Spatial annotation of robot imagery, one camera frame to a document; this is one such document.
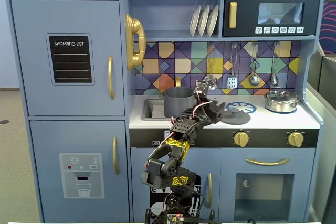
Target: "white plate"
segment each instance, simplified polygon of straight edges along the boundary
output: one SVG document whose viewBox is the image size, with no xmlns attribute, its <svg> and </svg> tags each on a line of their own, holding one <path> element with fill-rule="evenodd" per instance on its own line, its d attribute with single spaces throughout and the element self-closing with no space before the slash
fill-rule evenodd
<svg viewBox="0 0 336 224">
<path fill-rule="evenodd" d="M 205 27 L 206 27 L 206 22 L 208 20 L 208 15 L 209 15 L 209 6 L 207 5 L 204 12 L 201 15 L 199 25 L 198 25 L 198 33 L 202 37 Z"/>
<path fill-rule="evenodd" d="M 211 12 L 209 16 L 208 24 L 206 26 L 206 31 L 209 36 L 211 36 L 212 33 L 214 32 L 216 22 L 217 22 L 217 17 L 218 17 L 218 10 L 219 10 L 219 7 L 218 5 L 216 5 L 215 9 Z"/>
<path fill-rule="evenodd" d="M 200 12 L 201 12 L 201 6 L 199 5 L 191 19 L 190 28 L 189 28 L 191 37 L 194 37 L 194 34 L 196 32 Z"/>
</svg>

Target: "toy kitchen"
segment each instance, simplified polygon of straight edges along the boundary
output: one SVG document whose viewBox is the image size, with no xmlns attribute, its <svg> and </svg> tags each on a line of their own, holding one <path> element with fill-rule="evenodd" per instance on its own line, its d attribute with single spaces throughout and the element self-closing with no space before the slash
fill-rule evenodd
<svg viewBox="0 0 336 224">
<path fill-rule="evenodd" d="M 144 164 L 200 95 L 190 118 L 224 107 L 181 166 L 197 175 L 189 214 L 307 222 L 323 120 L 306 83 L 322 7 L 7 0 L 41 222 L 158 216 L 171 188 L 143 184 Z"/>
</svg>

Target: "stainless steel pot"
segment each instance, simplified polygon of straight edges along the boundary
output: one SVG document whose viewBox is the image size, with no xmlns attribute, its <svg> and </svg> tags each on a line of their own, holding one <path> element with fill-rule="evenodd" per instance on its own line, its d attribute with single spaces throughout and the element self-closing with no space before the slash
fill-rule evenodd
<svg viewBox="0 0 336 224">
<path fill-rule="evenodd" d="M 164 116 L 179 117 L 186 109 L 195 105 L 194 90 L 188 87 L 172 87 L 164 91 Z"/>
<path fill-rule="evenodd" d="M 269 91 L 264 94 L 265 108 L 279 113 L 289 113 L 296 109 L 300 98 L 287 91 Z"/>
</svg>

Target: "stove knob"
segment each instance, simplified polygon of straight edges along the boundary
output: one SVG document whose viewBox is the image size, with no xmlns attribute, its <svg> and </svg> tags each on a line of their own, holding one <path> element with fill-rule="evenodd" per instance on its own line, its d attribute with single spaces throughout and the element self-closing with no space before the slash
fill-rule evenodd
<svg viewBox="0 0 336 224">
<path fill-rule="evenodd" d="M 301 147 L 304 137 L 300 132 L 292 132 L 288 135 L 288 142 L 296 147 Z"/>
<path fill-rule="evenodd" d="M 241 147 L 245 147 L 248 142 L 249 137 L 247 133 L 241 131 L 235 134 L 234 139 L 237 145 Z"/>
</svg>

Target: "microwave window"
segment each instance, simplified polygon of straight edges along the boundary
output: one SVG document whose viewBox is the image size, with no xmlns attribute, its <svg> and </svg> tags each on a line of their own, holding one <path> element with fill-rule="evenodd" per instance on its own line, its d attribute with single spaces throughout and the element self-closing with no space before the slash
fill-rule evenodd
<svg viewBox="0 0 336 224">
<path fill-rule="evenodd" d="M 258 24 L 301 24 L 303 3 L 260 3 Z"/>
</svg>

